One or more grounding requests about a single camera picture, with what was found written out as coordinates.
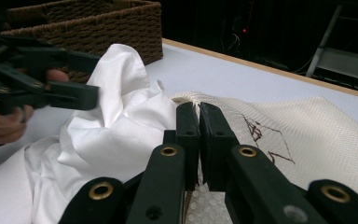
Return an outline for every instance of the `white table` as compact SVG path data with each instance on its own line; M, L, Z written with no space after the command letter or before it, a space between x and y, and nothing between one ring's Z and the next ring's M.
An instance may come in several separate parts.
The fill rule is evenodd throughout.
M163 40L163 53L163 59L147 65L146 70L151 82L162 81L169 96L199 91L259 103L323 96L358 121L358 91L167 39ZM22 139L0 147L0 162L27 143L58 134L71 112L50 107L37 110Z

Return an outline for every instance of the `human hand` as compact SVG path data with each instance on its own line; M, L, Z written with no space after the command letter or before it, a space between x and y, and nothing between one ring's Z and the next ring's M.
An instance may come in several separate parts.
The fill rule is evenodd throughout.
M68 81L69 78L62 71L50 69L47 71L47 79L50 81ZM25 105L23 108L15 108L13 113L9 115L0 115L0 145L20 139L25 132L26 122L33 113L34 109L29 105Z

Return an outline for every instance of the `brown woven basket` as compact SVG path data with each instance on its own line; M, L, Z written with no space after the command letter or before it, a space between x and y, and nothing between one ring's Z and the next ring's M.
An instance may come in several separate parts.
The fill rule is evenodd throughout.
M120 43L136 49L144 64L162 58L159 2L64 0L12 8L7 27L1 34L33 36L59 48L102 56ZM76 82L89 79L86 74L69 75Z

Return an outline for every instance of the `white fabric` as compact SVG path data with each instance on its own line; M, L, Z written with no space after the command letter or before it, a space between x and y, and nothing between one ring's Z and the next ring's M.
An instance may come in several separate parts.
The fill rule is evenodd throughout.
M358 122L323 97L246 103L199 92L180 92L176 103L219 106L241 144L260 148L294 184L308 189L318 179L332 179L358 193ZM223 193L196 188L189 223L228 223Z
M175 103L150 87L134 49L113 45L88 84L101 87L95 109L74 112L60 136L23 147L0 166L0 223L57 223L86 182L138 175L164 130L175 128Z

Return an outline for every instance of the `basket rim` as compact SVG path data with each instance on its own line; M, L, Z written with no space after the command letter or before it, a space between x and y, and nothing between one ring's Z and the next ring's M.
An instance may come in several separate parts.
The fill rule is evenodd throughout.
M63 0L63 1L59 1L59 2L52 2L52 3L47 3L47 4L32 6L32 7L58 6L58 5L61 5L62 3L68 3L68 2L79 2L79 0ZM58 21L58 22L53 22L53 23L48 23L48 24L40 24L40 25L36 25L36 26L32 26L32 27L23 27L23 28L19 28L19 29L6 30L6 31L3 31L1 34L9 34L11 32L26 32L26 31L33 31L33 30L46 29L46 28L55 29L58 27L69 27L72 25L100 21L101 19L108 18L108 17L110 18L112 16L129 15L134 12L139 12L139 10L142 10L144 8L161 8L160 2L151 2L151 1L142 1L142 0L130 0L130 2L141 3L142 5L136 6L136 7L123 8L121 10L115 10L112 12L102 13L102 14L99 14L96 16L88 16L88 17L84 17L84 18L80 18L80 19L73 19L73 20L69 20L69 21ZM17 8L12 8L12 10L20 11L20 10L29 9L29 8L30 7L17 7Z

